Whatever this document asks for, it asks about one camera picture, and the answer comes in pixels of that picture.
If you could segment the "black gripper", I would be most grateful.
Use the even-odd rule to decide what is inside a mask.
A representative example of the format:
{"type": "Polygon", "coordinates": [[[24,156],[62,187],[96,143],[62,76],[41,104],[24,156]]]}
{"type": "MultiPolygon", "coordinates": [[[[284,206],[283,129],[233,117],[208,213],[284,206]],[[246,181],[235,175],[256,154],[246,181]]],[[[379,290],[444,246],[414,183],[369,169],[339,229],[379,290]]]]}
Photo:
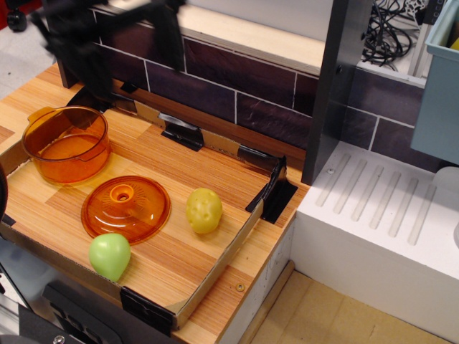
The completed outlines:
{"type": "Polygon", "coordinates": [[[104,58],[92,41],[136,23],[147,21],[155,29],[155,43],[162,60],[176,72],[184,71],[184,45],[177,15],[185,1],[147,1],[133,9],[108,16],[101,21],[80,19],[69,29],[57,35],[47,29],[44,14],[60,14],[68,9],[86,9],[107,1],[57,1],[46,9],[35,11],[30,21],[39,29],[47,42],[53,40],[53,53],[60,59],[88,91],[104,101],[113,99],[113,81],[104,58]]]}

